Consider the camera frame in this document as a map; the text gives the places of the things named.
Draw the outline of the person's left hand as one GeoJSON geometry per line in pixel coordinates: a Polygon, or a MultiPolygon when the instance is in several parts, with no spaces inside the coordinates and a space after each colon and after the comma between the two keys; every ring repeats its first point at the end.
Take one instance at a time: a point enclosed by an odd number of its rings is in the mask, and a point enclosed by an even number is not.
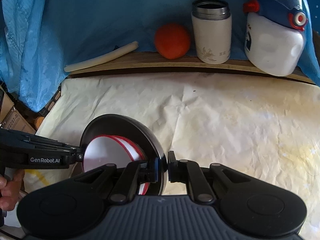
{"type": "Polygon", "coordinates": [[[17,170],[11,181],[1,177],[1,198],[0,206],[4,211],[12,211],[18,202],[20,189],[22,186],[25,170],[17,170]]]}

